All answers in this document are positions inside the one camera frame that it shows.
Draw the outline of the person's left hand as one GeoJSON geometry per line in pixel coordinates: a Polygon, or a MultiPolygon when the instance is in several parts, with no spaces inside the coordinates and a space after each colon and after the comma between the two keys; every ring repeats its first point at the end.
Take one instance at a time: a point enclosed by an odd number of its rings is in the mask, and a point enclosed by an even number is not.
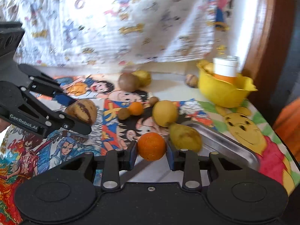
{"type": "Polygon", "coordinates": [[[3,132],[10,125],[11,124],[9,122],[6,122],[3,119],[0,119],[0,133],[3,132]]]}

